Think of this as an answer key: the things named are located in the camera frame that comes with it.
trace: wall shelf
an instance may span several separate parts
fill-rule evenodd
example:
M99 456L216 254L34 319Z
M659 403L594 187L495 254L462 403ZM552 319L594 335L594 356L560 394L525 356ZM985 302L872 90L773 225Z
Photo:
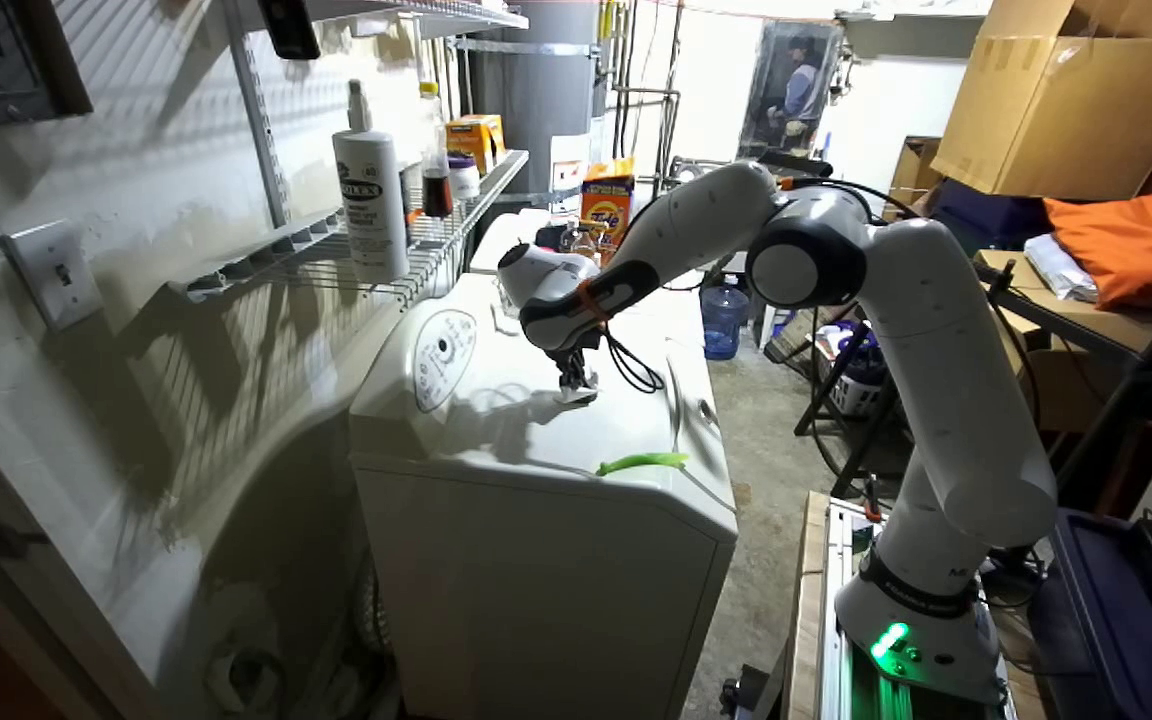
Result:
M485 191L477 199L457 203L457 211L444 221L444 238L416 242L412 270L398 285L374 285L374 287L398 290L405 302L444 297L453 281L462 274L463 238L477 232L477 225L489 214L489 208L520 177L525 163L530 163L530 152L517 152L517 148L506 152L495 166L485 177ZM214 302L214 299L240 297L281 270L290 274L302 265L319 265L319 259L331 259L346 270L354 266L340 211L281 228L270 242L234 259L221 259L216 266L194 281L168 285L168 290L175 290L188 302Z
M530 14L507 9L485 9L477 0L303 0L312 20L368 20L412 14L422 34L463 34L489 28L530 28ZM255 0L240 0L240 28L264 30Z

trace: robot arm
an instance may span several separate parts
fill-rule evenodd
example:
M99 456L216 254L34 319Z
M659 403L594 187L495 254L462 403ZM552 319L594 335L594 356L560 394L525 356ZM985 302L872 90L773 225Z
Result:
M842 627L861 646L888 646L882 637L905 624L905 651L872 651L888 677L997 700L997 642L975 568L997 543L1044 536L1055 493L980 285L949 228L877 228L865 203L838 187L799 187L777 203L767 173L730 163L645 208L602 274L520 299L525 331L567 375L610 315L735 246L747 246L753 290L777 308L858 299L867 313L918 437L900 499L865 570L838 596Z

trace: washing machine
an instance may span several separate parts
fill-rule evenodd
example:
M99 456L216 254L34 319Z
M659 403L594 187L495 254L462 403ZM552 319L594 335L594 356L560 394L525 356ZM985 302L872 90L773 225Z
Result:
M658 290L594 398L462 274L393 331L354 403L384 637L412 715L672 720L735 546L702 308Z

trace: floor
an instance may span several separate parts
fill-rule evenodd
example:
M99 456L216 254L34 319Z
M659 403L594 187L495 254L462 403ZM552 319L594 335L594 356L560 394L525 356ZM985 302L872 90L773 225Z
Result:
M707 627L683 720L715 720L721 686L742 663L773 668L790 631L790 596L798 579L799 529L807 493L830 493L833 472L807 437L794 425L811 398L811 385L760 356L747 340L735 359L707 365L733 489L742 540L715 618Z

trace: white bottle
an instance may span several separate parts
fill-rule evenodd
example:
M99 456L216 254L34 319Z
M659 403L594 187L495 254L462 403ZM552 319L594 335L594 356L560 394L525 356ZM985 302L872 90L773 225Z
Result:
M407 274L407 225L398 139L374 133L364 83L350 79L350 133L331 137L346 199L346 238L364 285Z

